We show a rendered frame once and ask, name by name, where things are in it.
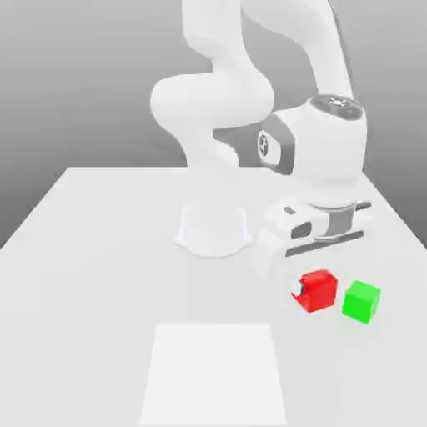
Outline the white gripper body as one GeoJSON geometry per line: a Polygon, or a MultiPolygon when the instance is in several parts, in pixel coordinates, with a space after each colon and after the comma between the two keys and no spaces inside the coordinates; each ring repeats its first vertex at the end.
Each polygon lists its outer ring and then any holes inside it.
{"type": "Polygon", "coordinates": [[[364,231],[340,236],[334,242],[310,242],[289,249],[277,249],[269,259],[269,280],[294,280],[317,269],[340,269],[364,248],[364,231]]]}

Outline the small red cube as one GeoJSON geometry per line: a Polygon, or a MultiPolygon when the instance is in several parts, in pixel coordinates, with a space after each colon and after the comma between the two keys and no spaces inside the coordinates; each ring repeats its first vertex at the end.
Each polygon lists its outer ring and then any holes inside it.
{"type": "Polygon", "coordinates": [[[318,269],[303,274],[305,293],[293,298],[308,313],[325,309],[334,305],[338,280],[327,269],[318,269]]]}

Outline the small green cube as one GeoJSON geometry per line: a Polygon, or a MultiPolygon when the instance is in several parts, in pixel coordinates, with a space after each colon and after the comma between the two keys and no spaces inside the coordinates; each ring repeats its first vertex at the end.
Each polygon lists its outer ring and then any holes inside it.
{"type": "Polygon", "coordinates": [[[342,314],[368,324],[377,312],[380,295],[380,288],[356,280],[345,291],[342,314]]]}

